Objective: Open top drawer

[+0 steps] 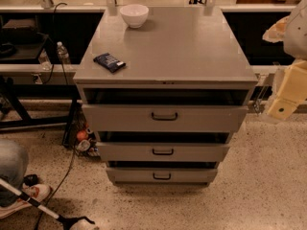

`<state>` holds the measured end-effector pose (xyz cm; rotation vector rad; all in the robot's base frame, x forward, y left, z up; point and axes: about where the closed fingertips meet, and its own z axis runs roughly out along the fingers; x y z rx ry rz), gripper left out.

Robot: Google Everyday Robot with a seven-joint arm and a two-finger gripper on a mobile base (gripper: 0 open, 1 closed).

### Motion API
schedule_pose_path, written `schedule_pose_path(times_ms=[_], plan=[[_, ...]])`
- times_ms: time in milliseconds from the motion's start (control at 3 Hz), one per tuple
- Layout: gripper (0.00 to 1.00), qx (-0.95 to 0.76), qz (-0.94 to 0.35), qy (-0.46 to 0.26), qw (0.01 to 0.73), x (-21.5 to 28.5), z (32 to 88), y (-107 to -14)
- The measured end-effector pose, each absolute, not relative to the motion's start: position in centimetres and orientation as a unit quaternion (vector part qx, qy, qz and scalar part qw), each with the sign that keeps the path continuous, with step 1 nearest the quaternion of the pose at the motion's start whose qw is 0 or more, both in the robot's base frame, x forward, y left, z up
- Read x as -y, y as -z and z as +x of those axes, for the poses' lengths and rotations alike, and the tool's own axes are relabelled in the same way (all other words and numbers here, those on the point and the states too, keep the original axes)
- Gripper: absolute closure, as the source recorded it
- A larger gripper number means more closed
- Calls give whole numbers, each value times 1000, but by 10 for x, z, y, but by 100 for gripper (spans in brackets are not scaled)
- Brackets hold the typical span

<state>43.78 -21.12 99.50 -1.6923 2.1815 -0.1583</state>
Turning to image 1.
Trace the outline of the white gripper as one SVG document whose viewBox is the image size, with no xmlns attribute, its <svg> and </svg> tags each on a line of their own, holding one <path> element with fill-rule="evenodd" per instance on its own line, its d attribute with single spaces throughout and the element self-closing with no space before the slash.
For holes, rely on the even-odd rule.
<svg viewBox="0 0 307 230">
<path fill-rule="evenodd" d="M 285 16 L 265 31 L 262 39 L 271 43 L 284 39 L 287 21 Z M 277 91 L 275 100 L 268 107 L 267 114 L 279 121 L 285 121 L 296 108 L 307 99 L 307 61 L 296 60 L 284 71 L 284 79 Z"/>
</svg>

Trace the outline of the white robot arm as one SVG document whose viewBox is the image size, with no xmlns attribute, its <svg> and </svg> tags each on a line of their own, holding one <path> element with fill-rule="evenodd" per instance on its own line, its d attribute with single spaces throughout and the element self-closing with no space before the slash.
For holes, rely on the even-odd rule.
<svg viewBox="0 0 307 230">
<path fill-rule="evenodd" d="M 279 19 L 262 36 L 268 42 L 283 42 L 284 52 L 295 60 L 274 76 L 273 94 L 263 119 L 277 124 L 289 118 L 307 99 L 307 0 Z"/>
</svg>

